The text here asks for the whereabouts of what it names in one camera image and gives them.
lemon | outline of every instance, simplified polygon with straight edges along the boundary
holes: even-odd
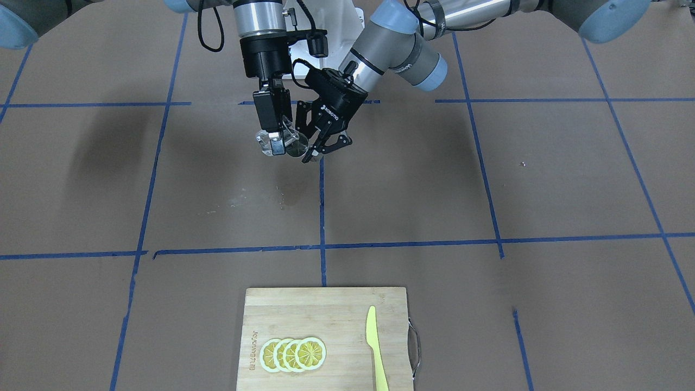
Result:
[[[282,363],[284,367],[292,372],[301,373],[304,369],[299,366],[297,360],[295,359],[295,352],[297,351],[297,346],[299,346],[302,340],[293,340],[285,346],[284,354],[282,355]]]
[[[263,344],[263,347],[261,347],[261,367],[271,373],[280,372],[280,369],[278,369],[275,365],[275,361],[272,359],[273,351],[278,342],[280,342],[279,338],[273,338],[272,340],[268,340]]]
[[[284,340],[280,340],[272,350],[272,362],[275,364],[275,367],[282,372],[291,372],[291,370],[284,366],[283,358],[285,356],[285,348],[287,347],[287,344],[292,341],[294,341],[294,338],[285,338]]]
[[[304,338],[295,350],[295,361],[300,368],[311,371],[326,360],[326,345],[316,337]]]

blue joint cap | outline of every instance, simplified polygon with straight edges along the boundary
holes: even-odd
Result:
[[[630,30],[647,12],[651,0],[611,0],[584,21],[579,35],[593,43],[612,41]]]
[[[164,4],[166,4],[170,10],[180,14],[191,13],[195,11],[193,8],[190,7],[190,4],[188,4],[186,0],[164,0]]]
[[[448,71],[449,66],[446,65],[446,60],[440,54],[439,61],[437,61],[432,73],[430,73],[430,75],[416,87],[423,91],[432,91],[444,82],[444,79],[446,79],[446,73]]]
[[[39,35],[29,23],[0,5],[0,47],[23,49],[38,40]]]
[[[384,0],[370,18],[372,23],[401,34],[414,34],[418,18],[396,0]]]

wooden cutting board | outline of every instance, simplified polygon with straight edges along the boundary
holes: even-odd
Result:
[[[246,291],[237,391],[371,391],[367,311],[377,308],[379,345],[389,391],[413,391],[405,288],[251,288]],[[317,337],[326,359],[316,370],[270,373],[261,347],[272,338]]]

knife blade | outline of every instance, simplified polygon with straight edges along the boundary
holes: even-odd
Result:
[[[382,362],[382,352],[379,348],[379,332],[377,331],[377,308],[372,305],[367,312],[366,339],[374,354],[374,373],[377,380],[377,391],[389,391],[386,382],[386,372]]]

knife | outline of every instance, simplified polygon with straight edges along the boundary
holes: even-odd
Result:
[[[377,308],[372,305],[367,312],[367,344],[374,353],[374,373],[377,377],[377,391],[389,391],[389,384],[386,382],[386,372],[382,362],[382,352],[379,348],[379,333],[377,332]]]

